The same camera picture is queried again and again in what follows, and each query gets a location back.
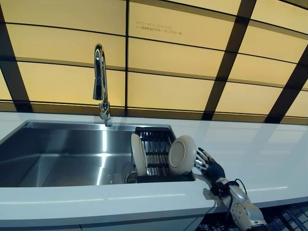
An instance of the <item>sink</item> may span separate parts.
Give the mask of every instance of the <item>sink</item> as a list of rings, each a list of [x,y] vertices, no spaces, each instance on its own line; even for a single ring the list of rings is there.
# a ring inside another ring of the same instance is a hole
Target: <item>sink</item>
[[[0,187],[122,184],[131,134],[147,126],[26,121],[0,141]]]

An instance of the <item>robotic hand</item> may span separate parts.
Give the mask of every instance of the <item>robotic hand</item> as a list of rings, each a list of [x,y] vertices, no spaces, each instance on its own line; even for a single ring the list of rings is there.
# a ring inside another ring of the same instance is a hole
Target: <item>robotic hand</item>
[[[253,205],[239,184],[226,179],[225,171],[206,151],[198,148],[194,166],[211,181],[211,192],[219,196],[231,212],[235,224],[241,231],[268,231],[261,211]]]

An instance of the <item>faucet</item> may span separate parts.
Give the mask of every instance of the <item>faucet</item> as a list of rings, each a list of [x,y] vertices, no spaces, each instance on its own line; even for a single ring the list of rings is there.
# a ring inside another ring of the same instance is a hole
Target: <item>faucet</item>
[[[105,54],[101,44],[96,44],[94,49],[94,73],[93,99],[102,100],[102,103],[99,104],[101,110],[100,118],[104,120],[107,126],[107,120],[110,119],[110,104],[107,94]]]

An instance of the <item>dish rack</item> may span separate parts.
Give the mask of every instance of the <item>dish rack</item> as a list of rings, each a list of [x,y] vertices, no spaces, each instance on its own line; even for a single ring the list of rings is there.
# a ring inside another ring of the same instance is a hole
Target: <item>dish rack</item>
[[[135,174],[135,180],[130,179],[130,182],[148,183],[195,180],[192,171],[187,175],[180,176],[172,175],[170,172],[168,152],[175,137],[169,128],[136,127],[135,133],[141,138],[141,142],[144,145],[148,163],[147,176],[137,176]]]

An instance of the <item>plate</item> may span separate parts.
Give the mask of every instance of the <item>plate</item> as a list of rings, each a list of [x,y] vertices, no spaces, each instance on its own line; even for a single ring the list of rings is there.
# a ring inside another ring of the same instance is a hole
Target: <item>plate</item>
[[[138,171],[138,176],[146,176],[148,163],[146,161],[144,146],[141,142],[140,137],[135,133],[131,135],[131,148],[133,151],[135,165]]]
[[[191,136],[180,136],[171,145],[168,155],[169,168],[174,175],[188,174],[196,159],[197,147]]]

